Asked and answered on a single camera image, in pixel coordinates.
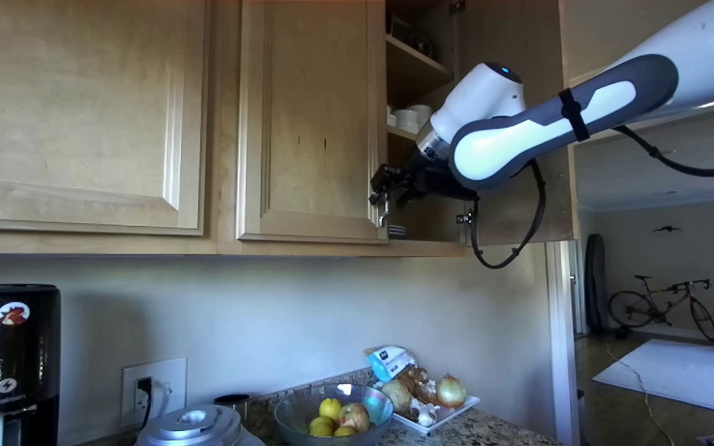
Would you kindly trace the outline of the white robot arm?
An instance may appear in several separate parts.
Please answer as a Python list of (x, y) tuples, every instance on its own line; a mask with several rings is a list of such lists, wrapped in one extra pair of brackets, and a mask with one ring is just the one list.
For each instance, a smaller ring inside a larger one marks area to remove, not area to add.
[(606, 130), (627, 133), (632, 122), (700, 109), (714, 101), (714, 0), (669, 23), (595, 78), (523, 104), (514, 69), (478, 63), (418, 133), (404, 166), (382, 164), (371, 204), (404, 205), (423, 195), (476, 202), (539, 156)]

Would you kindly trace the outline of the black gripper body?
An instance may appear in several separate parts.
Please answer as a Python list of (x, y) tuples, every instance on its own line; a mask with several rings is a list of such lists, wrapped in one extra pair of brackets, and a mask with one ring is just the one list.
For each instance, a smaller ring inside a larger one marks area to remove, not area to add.
[(473, 202), (476, 194), (464, 189), (442, 164), (411, 158), (403, 166), (390, 166), (390, 185), (399, 204), (442, 195)]

